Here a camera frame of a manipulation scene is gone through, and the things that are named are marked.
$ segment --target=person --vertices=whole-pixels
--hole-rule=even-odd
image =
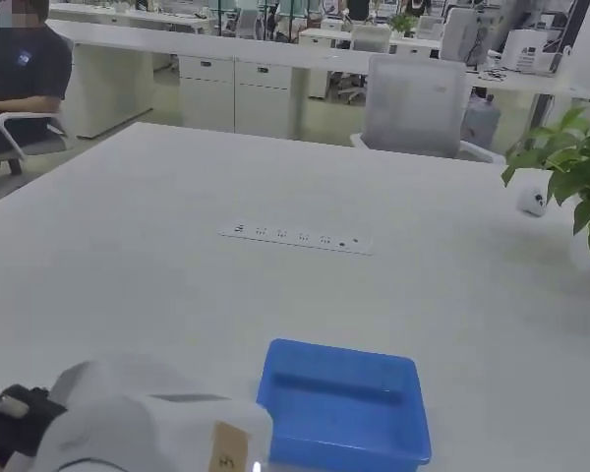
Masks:
[[[404,0],[404,13],[420,18],[422,15],[430,15],[433,8],[431,0]]]
[[[370,18],[370,2],[367,0],[343,0],[341,10],[352,22],[363,23]]]
[[[0,0],[0,113],[56,113],[72,73],[72,51],[47,24],[49,0]],[[9,120],[21,146],[43,141],[48,119]],[[0,132],[0,153],[12,149]]]
[[[275,42],[297,42],[299,39],[299,33],[308,27],[308,21],[306,18],[293,17],[293,22],[291,24],[289,13],[290,12],[280,12],[280,5],[277,4],[277,9],[273,16],[275,20]]]

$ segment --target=man sitting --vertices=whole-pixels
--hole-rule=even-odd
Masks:
[[[49,0],[0,0],[0,113],[56,113],[72,73],[72,51],[46,25]],[[44,141],[47,119],[9,120],[20,146]],[[0,132],[0,153],[12,149]]]

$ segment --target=label sticker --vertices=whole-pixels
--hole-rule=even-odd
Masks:
[[[208,472],[245,472],[248,436],[227,423],[214,423]]]
[[[18,58],[18,65],[19,66],[26,66],[30,60],[30,53],[27,51],[22,51],[20,53],[20,57]]]

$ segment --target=dark t-shirt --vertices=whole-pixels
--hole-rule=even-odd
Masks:
[[[72,73],[72,51],[48,26],[0,28],[0,101],[64,98]]]
[[[430,11],[431,11],[431,0],[423,0],[422,5],[420,5],[417,8],[414,8],[413,2],[411,0],[409,0],[408,3],[406,4],[405,13],[408,13],[409,15],[413,15],[414,17],[419,18],[422,15],[424,15],[425,13],[428,13]]]
[[[347,0],[350,20],[364,22],[370,16],[369,0]]]

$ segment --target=drawer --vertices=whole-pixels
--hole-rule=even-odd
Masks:
[[[180,79],[179,97],[184,126],[234,132],[233,84]]]
[[[299,36],[299,43],[304,46],[332,47],[332,39],[325,37]]]
[[[322,30],[338,30],[341,31],[342,23],[327,23],[322,22]]]
[[[293,139],[290,94],[279,88],[236,86],[236,133]]]
[[[236,61],[237,85],[290,89],[291,76],[290,67]]]
[[[179,77],[234,83],[234,61],[179,56]]]

